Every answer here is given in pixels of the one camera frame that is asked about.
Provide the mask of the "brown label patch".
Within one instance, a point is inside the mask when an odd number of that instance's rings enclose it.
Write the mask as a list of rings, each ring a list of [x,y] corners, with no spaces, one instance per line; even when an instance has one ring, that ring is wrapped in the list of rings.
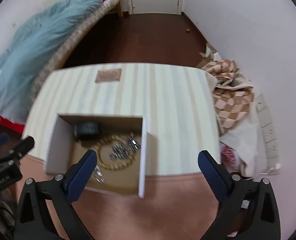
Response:
[[[121,72],[122,72],[121,68],[99,70],[97,72],[95,82],[100,83],[100,82],[120,81]]]

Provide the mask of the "checkered beige blanket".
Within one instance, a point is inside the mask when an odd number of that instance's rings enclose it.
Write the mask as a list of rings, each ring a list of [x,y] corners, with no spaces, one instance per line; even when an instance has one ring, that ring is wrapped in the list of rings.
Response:
[[[198,69],[215,78],[212,92],[219,135],[231,131],[249,113],[254,101],[253,86],[242,74],[234,60],[222,59],[209,43]]]

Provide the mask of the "blue duvet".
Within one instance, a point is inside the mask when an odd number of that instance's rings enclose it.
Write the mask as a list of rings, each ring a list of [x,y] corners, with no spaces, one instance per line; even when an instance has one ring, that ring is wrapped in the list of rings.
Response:
[[[21,25],[0,56],[0,117],[26,122],[37,75],[78,24],[103,0],[61,0]]]

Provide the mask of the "black smart watch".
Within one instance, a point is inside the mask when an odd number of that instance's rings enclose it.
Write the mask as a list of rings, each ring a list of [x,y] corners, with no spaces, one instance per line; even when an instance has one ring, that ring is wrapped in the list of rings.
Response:
[[[79,141],[93,141],[101,135],[101,127],[97,122],[81,122],[74,125],[74,137]]]

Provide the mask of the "white power strip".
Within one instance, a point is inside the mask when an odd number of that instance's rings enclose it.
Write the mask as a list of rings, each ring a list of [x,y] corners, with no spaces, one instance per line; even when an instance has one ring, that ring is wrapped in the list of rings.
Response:
[[[265,149],[266,170],[263,174],[269,176],[277,175],[281,169],[277,134],[271,111],[262,93],[256,97],[255,106]]]

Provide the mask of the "red bed sheet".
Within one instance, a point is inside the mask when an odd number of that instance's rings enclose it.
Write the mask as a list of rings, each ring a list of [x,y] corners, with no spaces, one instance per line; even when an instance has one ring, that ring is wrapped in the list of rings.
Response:
[[[12,131],[15,131],[20,134],[22,134],[24,132],[24,128],[25,128],[24,124],[16,124],[16,123],[13,123],[13,122],[9,121],[8,119],[4,119],[2,117],[0,117],[0,126],[9,128]]]

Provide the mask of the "white cardboard box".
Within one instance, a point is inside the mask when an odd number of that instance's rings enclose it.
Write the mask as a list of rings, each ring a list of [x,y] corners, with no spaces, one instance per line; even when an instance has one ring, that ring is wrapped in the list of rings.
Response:
[[[74,125],[88,121],[100,125],[101,135],[93,141],[76,140]],[[94,150],[97,165],[84,189],[143,198],[146,146],[142,116],[59,114],[49,135],[44,171],[64,174],[88,150]]]

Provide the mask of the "checkered mattress cover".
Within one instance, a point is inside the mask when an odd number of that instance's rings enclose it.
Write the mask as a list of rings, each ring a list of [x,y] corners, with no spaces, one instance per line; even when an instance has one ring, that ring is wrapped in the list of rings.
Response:
[[[113,12],[114,9],[117,13],[122,13],[121,0],[105,0],[102,5],[95,9],[89,16],[87,16],[80,24],[77,25],[68,39],[59,47],[56,53],[50,58],[48,63],[43,67],[40,73],[37,75],[32,85],[30,93],[31,105],[37,98],[43,83],[51,72],[61,69],[68,57],[81,42],[85,35],[109,12]]]

